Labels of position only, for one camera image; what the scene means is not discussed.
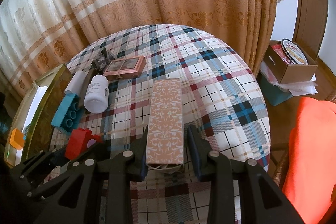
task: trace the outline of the plastic bag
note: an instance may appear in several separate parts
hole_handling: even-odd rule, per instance
[[[266,65],[264,61],[262,61],[260,65],[260,72],[265,76],[266,80],[269,83],[279,87],[284,92],[290,91],[293,94],[293,96],[317,93],[317,90],[315,88],[317,84],[314,82],[316,80],[315,75],[312,77],[311,81],[296,82],[296,83],[290,83],[290,84],[279,84],[278,80],[275,78],[274,74],[268,68],[268,66]]]

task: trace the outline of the white paper roll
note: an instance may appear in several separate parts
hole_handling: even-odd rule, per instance
[[[77,71],[75,75],[72,77],[64,93],[65,94],[76,93],[79,96],[85,77],[86,75],[82,70]]]

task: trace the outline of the orange toy block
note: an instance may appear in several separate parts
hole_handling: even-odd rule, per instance
[[[74,160],[96,142],[102,142],[100,136],[92,135],[89,129],[73,129],[65,150],[65,157]]]
[[[10,135],[9,144],[17,150],[21,150],[23,148],[25,140],[23,139],[23,133],[19,129],[13,129],[12,134]]]

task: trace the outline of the metal screw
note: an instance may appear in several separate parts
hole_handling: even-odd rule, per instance
[[[251,166],[256,166],[257,165],[257,161],[255,159],[248,159],[247,163],[248,163],[248,165],[251,165]]]
[[[131,151],[131,150],[125,150],[124,152],[123,152],[123,156],[124,157],[130,157],[130,156],[132,156],[133,155],[133,152]]]
[[[209,152],[209,155],[212,156],[212,157],[218,157],[219,156],[219,152],[216,151],[216,150],[211,150]]]
[[[93,159],[87,159],[86,161],[85,161],[85,165],[87,165],[87,166],[91,166],[91,165],[93,165],[95,163],[95,160],[93,160]]]

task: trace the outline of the curtain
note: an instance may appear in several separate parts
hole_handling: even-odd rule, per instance
[[[95,40],[158,23],[188,25],[228,43],[256,75],[277,0],[4,0],[0,68],[24,96],[33,80]]]

